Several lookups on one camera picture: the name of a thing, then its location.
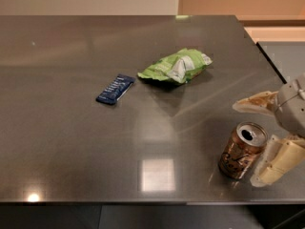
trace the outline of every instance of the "can lid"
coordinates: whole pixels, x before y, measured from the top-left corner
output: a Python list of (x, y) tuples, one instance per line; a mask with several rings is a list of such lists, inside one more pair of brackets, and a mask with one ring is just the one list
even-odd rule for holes
[(261, 126), (253, 122), (240, 123), (236, 130), (239, 138), (251, 146), (263, 147), (267, 143), (267, 133)]

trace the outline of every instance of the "table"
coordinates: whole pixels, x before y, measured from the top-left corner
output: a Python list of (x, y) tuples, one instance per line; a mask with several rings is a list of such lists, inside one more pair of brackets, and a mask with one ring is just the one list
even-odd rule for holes
[[(0, 38), (0, 202), (304, 202), (304, 164), (264, 188), (218, 171), (238, 123), (286, 134), (232, 109), (282, 86), (234, 16), (2, 16)], [(118, 73), (182, 48), (213, 64), (180, 87), (137, 79), (115, 106), (95, 102)]]
[(305, 42), (257, 42), (284, 83), (304, 73)]

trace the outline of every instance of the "small blue package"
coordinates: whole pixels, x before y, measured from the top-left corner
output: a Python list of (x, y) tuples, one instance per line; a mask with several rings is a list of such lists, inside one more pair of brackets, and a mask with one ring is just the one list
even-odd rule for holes
[(96, 98), (96, 101), (111, 105), (115, 104), (134, 81), (135, 78), (120, 73), (114, 79), (114, 81)]

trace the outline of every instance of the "green chip bag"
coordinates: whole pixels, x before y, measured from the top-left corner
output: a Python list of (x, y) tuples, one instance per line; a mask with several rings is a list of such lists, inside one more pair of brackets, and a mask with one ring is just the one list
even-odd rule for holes
[(161, 58), (137, 75), (144, 79), (183, 84), (199, 75), (212, 63), (210, 57), (197, 50), (183, 49)]

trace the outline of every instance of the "brown can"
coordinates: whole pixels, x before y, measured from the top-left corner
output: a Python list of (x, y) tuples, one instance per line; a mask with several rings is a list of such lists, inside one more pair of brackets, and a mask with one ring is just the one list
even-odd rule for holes
[(228, 177), (241, 179), (264, 151), (268, 136), (253, 122), (237, 125), (218, 162), (219, 169)]

